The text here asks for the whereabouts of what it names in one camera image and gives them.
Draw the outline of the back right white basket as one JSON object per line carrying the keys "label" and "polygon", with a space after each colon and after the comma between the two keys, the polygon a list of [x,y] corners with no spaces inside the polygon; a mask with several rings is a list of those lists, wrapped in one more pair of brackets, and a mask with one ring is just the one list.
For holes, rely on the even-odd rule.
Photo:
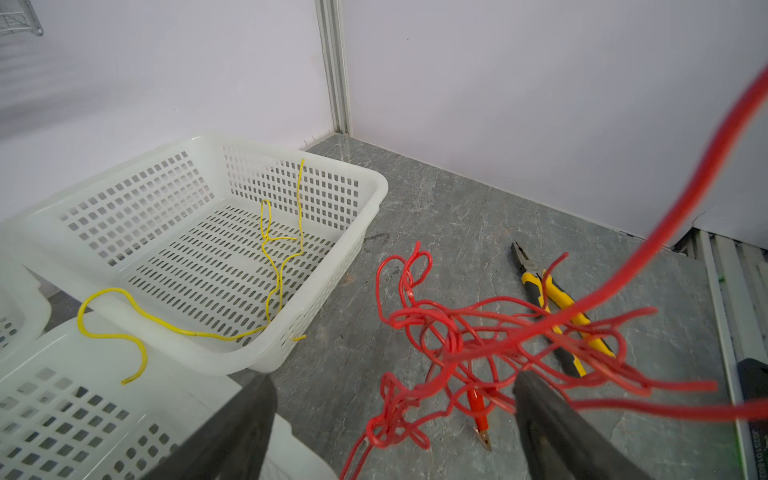
{"label": "back right white basket", "polygon": [[7,219],[34,273],[206,374],[278,369],[360,252],[388,191],[373,170],[198,136]]}

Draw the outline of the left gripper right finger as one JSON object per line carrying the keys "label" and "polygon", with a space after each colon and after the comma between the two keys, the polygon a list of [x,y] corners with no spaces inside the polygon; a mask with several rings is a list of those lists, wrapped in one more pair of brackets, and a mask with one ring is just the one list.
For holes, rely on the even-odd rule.
{"label": "left gripper right finger", "polygon": [[533,479],[647,479],[538,375],[517,376],[519,436]]}

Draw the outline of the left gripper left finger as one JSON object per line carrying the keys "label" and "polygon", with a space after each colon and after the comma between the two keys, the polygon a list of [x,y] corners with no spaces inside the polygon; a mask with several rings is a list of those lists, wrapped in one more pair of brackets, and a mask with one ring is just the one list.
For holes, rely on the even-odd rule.
{"label": "left gripper left finger", "polygon": [[266,458],[277,405],[271,378],[258,375],[145,477],[257,479]]}

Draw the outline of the front white plastic basket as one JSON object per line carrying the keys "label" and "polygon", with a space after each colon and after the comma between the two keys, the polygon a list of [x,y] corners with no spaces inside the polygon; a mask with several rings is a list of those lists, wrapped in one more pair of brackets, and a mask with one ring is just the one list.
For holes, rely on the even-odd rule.
{"label": "front white plastic basket", "polygon": [[[152,353],[145,373],[119,341],[66,322],[1,364],[5,479],[147,479],[244,386]],[[331,479],[332,468],[276,412],[257,479]]]}

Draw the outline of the back left white basket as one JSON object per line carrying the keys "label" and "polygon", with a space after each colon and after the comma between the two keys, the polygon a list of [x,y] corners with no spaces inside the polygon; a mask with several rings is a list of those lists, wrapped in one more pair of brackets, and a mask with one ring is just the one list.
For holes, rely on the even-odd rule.
{"label": "back left white basket", "polygon": [[2,254],[1,361],[37,339],[48,324],[51,311],[34,275]]}

